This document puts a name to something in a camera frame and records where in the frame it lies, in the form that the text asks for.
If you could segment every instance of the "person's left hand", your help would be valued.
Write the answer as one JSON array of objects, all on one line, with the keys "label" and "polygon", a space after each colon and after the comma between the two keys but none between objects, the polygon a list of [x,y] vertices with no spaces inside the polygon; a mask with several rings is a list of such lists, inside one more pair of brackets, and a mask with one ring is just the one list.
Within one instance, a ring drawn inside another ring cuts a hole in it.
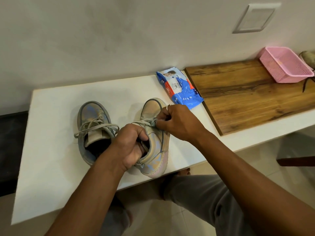
[{"label": "person's left hand", "polygon": [[144,154],[145,150],[137,138],[147,141],[148,136],[143,127],[135,124],[127,124],[118,132],[108,150],[115,152],[122,163],[124,171],[132,167]]}]

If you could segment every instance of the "wall switch plate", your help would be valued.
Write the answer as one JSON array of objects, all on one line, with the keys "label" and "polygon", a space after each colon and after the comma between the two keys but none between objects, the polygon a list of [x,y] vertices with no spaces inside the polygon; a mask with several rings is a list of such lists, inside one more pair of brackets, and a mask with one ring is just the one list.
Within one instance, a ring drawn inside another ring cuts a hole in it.
[{"label": "wall switch plate", "polygon": [[280,6],[281,3],[249,4],[233,34],[262,31]]}]

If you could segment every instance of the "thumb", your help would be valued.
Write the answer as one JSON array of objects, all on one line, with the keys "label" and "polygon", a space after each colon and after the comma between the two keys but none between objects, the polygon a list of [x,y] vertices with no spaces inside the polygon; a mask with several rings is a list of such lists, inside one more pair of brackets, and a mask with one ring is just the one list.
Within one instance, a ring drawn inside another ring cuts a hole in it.
[{"label": "thumb", "polygon": [[169,121],[164,121],[164,120],[161,120],[161,119],[156,121],[156,127],[158,129],[161,129],[161,130],[164,130],[164,131],[167,131],[168,124],[169,124]]}]

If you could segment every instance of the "forearm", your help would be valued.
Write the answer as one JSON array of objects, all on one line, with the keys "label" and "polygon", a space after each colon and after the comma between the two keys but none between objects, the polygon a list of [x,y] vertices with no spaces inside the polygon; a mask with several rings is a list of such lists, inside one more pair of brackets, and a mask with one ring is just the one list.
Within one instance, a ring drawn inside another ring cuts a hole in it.
[{"label": "forearm", "polygon": [[97,235],[124,171],[108,148],[97,159],[47,232],[51,235]]},{"label": "forearm", "polygon": [[193,143],[229,188],[244,214],[276,235],[313,235],[315,210],[276,185],[204,131]]}]

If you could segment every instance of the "wooden chair leg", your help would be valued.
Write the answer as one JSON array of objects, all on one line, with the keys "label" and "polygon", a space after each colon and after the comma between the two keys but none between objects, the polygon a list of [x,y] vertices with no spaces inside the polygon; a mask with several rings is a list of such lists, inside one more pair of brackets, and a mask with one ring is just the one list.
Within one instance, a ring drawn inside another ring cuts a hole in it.
[{"label": "wooden chair leg", "polygon": [[281,158],[277,162],[282,167],[315,167],[315,156]]}]

